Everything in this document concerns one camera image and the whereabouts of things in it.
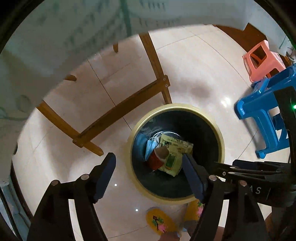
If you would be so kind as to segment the yellow snack bag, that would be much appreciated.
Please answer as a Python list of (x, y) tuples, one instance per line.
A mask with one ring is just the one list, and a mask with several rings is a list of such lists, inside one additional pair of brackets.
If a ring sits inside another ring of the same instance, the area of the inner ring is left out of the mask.
[(165, 164), (159, 170), (175, 177), (182, 168), (182, 156), (186, 153), (192, 154), (193, 144), (163, 133), (160, 138), (160, 146), (166, 146), (170, 153)]

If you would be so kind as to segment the red paper cup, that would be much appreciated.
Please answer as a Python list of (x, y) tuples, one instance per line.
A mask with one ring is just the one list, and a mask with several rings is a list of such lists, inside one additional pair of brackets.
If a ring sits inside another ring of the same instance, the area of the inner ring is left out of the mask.
[(149, 167), (153, 171), (161, 168), (165, 164), (166, 158), (168, 157), (169, 153), (170, 152), (166, 146), (155, 148), (147, 160)]

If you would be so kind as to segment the blue face mask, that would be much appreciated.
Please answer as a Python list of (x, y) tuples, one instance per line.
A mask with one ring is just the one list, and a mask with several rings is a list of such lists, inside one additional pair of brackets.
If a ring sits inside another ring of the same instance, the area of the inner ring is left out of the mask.
[(152, 151), (157, 148), (160, 144), (160, 138), (164, 132), (155, 133), (152, 137), (150, 137), (147, 141), (146, 149), (145, 149), (145, 161), (148, 160), (149, 156), (151, 155)]

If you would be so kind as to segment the yellow rim trash bin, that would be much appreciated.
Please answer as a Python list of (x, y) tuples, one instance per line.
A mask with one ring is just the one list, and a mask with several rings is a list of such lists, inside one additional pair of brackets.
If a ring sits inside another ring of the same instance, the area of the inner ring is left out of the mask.
[(136, 189), (149, 199), (167, 205), (195, 199), (182, 155), (189, 153), (209, 169), (224, 162), (225, 146), (215, 121), (187, 104), (168, 104), (146, 114), (127, 141), (125, 164)]

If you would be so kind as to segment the right yellow slipper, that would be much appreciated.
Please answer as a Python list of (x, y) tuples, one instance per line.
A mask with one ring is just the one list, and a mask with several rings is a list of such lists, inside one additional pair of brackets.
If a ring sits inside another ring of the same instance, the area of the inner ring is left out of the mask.
[(199, 221), (203, 208), (204, 204), (199, 199), (190, 202), (187, 205), (183, 221)]

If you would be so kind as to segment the yellow slipper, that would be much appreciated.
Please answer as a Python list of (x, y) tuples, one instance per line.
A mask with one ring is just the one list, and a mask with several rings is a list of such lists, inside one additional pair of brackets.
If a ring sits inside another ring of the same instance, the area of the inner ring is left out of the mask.
[(199, 199), (190, 202), (187, 205), (183, 221), (199, 221), (203, 208), (204, 204)]
[(178, 232), (176, 223), (160, 208), (150, 208), (145, 216), (147, 225), (158, 235)]

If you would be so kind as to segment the left yellow slipper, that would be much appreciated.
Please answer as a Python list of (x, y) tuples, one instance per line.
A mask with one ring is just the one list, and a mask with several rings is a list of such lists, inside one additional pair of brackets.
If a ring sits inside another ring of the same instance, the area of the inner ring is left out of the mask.
[(158, 235), (178, 232), (176, 223), (160, 208), (150, 208), (145, 216), (147, 225)]

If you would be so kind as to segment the blue plastic stool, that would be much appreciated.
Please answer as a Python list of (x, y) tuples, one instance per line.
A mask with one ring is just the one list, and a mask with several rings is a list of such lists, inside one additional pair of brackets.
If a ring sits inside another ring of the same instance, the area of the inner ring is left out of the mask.
[(260, 130), (266, 145), (265, 149), (255, 151), (260, 159), (265, 158), (269, 153), (290, 146), (281, 115), (269, 114), (270, 110), (278, 107), (274, 92), (290, 86), (295, 87), (295, 64), (271, 78), (263, 78), (253, 83), (252, 93), (241, 98), (234, 105), (234, 111), (240, 120), (253, 118)]

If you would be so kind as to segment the pink plastic stool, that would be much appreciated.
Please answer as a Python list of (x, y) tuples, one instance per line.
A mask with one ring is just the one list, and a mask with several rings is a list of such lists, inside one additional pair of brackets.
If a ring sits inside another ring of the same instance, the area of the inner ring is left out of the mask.
[(279, 73), (286, 68), (280, 55), (270, 51), (267, 40), (255, 45), (242, 58), (251, 83), (270, 78), (274, 70)]

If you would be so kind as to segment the tree print tablecloth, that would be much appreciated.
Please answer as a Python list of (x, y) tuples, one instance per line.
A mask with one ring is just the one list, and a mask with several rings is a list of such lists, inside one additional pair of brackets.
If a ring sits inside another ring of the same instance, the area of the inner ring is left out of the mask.
[(1, 1), (1, 183), (33, 109), (91, 55), (150, 30), (248, 23), (276, 51), (295, 42), (292, 1)]

